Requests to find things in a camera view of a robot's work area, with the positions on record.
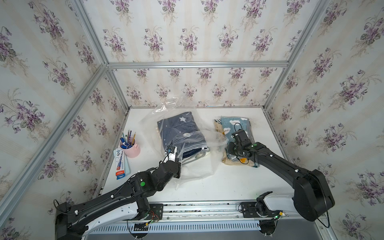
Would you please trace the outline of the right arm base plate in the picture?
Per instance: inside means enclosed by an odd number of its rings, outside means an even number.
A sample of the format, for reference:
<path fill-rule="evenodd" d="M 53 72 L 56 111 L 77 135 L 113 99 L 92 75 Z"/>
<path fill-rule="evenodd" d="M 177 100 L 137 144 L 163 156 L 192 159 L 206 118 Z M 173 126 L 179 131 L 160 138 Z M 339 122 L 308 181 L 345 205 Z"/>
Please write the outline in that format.
<path fill-rule="evenodd" d="M 243 214 L 244 218 L 271 218 L 278 220 L 286 216 L 283 211 L 270 210 L 262 202 L 241 202 L 238 206 L 238 211 Z"/>

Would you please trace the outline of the blue pen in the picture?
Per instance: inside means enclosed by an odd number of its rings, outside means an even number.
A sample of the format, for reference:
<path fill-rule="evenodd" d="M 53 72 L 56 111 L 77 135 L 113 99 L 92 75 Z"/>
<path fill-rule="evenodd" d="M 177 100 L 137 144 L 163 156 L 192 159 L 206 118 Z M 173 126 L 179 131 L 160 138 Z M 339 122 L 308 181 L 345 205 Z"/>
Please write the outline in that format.
<path fill-rule="evenodd" d="M 129 146 L 130 144 L 126 142 L 125 138 L 120 138 L 120 147 L 122 149 L 128 149 Z"/>

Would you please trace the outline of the aluminium mounting rail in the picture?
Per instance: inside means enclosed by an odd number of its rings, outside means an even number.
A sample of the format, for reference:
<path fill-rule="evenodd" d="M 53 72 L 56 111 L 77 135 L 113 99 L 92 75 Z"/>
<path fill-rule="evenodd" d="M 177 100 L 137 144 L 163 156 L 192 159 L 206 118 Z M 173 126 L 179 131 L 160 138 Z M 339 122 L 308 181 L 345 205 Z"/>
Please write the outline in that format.
<path fill-rule="evenodd" d="M 286 216 L 292 215 L 300 218 L 293 206 L 289 207 L 287 202 L 291 199 L 281 196 L 269 196 L 263 200 L 253 201 L 262 202 L 270 210 L 283 211 Z M 247 219 L 238 211 L 239 201 L 213 201 L 213 202 L 168 202 L 168 203 L 150 203 L 164 204 L 163 218 L 160 221 L 176 220 L 214 220 L 214 219 Z M 148 222 L 146 220 L 133 220 L 138 222 Z"/>

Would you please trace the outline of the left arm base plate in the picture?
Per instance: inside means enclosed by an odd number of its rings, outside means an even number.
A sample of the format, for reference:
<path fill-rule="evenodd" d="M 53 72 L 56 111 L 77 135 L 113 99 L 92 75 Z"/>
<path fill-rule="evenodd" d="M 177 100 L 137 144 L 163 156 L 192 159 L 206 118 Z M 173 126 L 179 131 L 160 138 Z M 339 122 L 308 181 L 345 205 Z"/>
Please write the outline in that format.
<path fill-rule="evenodd" d="M 133 218 L 125 218 L 125 220 L 146 220 L 146 221 L 159 221 L 163 218 L 164 204 L 149 204 L 148 209 L 139 211 L 138 214 Z"/>

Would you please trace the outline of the white toothpaste box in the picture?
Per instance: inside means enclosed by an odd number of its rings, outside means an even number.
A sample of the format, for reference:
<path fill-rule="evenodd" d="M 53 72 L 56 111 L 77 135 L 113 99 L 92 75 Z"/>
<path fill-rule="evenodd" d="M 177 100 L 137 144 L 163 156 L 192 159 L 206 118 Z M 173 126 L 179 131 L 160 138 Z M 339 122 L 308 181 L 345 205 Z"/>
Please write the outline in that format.
<path fill-rule="evenodd" d="M 129 175 L 131 173 L 131 170 L 129 168 L 128 158 L 124 153 L 123 149 L 115 149 L 114 157 L 115 157 L 115 164 L 116 164 L 115 176 L 117 180 L 119 180 Z"/>

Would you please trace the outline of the pink pen cup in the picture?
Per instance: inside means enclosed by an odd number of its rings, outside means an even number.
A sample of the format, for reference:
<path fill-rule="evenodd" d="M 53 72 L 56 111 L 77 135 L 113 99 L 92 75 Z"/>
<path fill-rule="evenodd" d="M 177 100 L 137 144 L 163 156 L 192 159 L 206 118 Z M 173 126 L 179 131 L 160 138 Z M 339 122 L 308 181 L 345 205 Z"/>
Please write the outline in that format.
<path fill-rule="evenodd" d="M 123 149 L 125 155 L 130 159 L 136 158 L 141 153 L 141 149 L 138 144 L 127 147 L 125 143 L 120 142 L 120 147 Z"/>

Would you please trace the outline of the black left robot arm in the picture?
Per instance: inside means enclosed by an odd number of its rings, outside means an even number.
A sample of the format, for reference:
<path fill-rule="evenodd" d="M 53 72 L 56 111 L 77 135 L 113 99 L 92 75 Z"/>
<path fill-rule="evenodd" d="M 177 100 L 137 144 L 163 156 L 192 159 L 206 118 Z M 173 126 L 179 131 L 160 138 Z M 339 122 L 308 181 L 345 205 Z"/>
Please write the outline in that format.
<path fill-rule="evenodd" d="M 91 232 L 121 220 L 142 220 L 150 212 L 148 198 L 181 175 L 181 163 L 160 162 L 157 168 L 132 175 L 116 189 L 90 201 L 71 205 L 54 201 L 55 239 L 81 240 Z"/>

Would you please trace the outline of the clear plastic vacuum bag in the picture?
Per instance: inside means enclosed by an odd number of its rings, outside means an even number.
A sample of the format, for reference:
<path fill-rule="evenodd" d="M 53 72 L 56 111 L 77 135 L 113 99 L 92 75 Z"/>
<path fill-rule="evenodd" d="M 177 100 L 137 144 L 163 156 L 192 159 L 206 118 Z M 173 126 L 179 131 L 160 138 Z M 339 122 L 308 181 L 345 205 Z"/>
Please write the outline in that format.
<path fill-rule="evenodd" d="M 229 142 L 215 130 L 212 120 L 199 114 L 184 97 L 166 99 L 146 114 L 139 125 L 161 161 L 174 159 L 180 163 L 181 175 L 172 180 L 176 189 L 212 176 Z"/>

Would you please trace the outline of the beige floral fleece blanket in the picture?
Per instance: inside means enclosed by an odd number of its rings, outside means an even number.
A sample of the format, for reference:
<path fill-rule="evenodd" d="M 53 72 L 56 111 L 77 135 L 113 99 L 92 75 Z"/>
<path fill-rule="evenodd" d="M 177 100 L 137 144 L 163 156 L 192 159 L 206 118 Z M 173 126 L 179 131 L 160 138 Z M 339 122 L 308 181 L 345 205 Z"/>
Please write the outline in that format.
<path fill-rule="evenodd" d="M 224 128 L 223 128 L 223 125 L 222 125 L 222 122 L 220 119 L 214 119 L 214 126 L 215 126 L 216 132 L 219 132 L 219 133 L 225 135 L 225 131 L 224 131 Z M 251 168 L 255 167 L 255 164 L 252 161 L 249 161 L 245 158 L 242 158 L 240 160 L 238 160 L 237 158 L 234 158 L 234 159 L 228 158 L 226 150 L 223 151 L 222 163 L 225 165 L 228 165 L 228 166 L 242 166 L 242 165 L 244 165 L 244 166 L 248 166 Z"/>

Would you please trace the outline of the navy star pattern blanket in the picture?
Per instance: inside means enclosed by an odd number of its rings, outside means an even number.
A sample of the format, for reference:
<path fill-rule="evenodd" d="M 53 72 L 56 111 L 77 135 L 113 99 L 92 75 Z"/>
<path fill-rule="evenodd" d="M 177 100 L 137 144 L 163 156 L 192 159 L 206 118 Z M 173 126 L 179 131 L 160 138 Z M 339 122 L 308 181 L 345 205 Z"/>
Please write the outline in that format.
<path fill-rule="evenodd" d="M 182 164 L 190 164 L 210 153 L 206 138 L 198 127 L 192 112 L 161 119 L 157 121 L 157 127 L 165 154 L 167 155 L 170 146 L 177 147 L 176 159 Z M 183 136 L 184 133 L 192 135 L 186 138 Z"/>

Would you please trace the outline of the blue bear pattern blanket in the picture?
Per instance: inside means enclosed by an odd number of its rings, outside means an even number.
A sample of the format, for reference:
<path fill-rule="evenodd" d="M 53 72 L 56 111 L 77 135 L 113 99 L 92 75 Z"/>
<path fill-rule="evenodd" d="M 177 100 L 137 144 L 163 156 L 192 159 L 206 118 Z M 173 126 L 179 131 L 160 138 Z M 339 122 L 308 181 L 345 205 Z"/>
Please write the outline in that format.
<path fill-rule="evenodd" d="M 238 130 L 244 130 L 246 134 L 248 135 L 249 139 L 251 140 L 252 144 L 254 143 L 253 135 L 252 135 L 252 127 L 250 120 L 248 118 L 244 117 L 221 117 L 220 118 L 224 131 L 225 136 L 228 138 L 229 142 L 234 142 L 232 134 L 237 132 Z M 234 159 L 237 158 L 238 160 L 242 158 L 238 158 L 236 156 L 228 154 L 228 158 Z"/>

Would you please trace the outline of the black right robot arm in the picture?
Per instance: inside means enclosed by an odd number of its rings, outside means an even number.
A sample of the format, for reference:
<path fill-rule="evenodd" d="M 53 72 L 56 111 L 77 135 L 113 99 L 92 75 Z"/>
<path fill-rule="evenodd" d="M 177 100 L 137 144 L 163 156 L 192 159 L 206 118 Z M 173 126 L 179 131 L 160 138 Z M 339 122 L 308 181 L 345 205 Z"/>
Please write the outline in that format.
<path fill-rule="evenodd" d="M 227 147 L 229 154 L 262 165 L 286 181 L 294 190 L 292 200 L 287 203 L 301 217 L 313 222 L 335 206 L 334 197 L 322 172 L 298 167 L 262 143 L 252 143 L 244 130 L 238 130 L 232 137 L 235 141 Z"/>

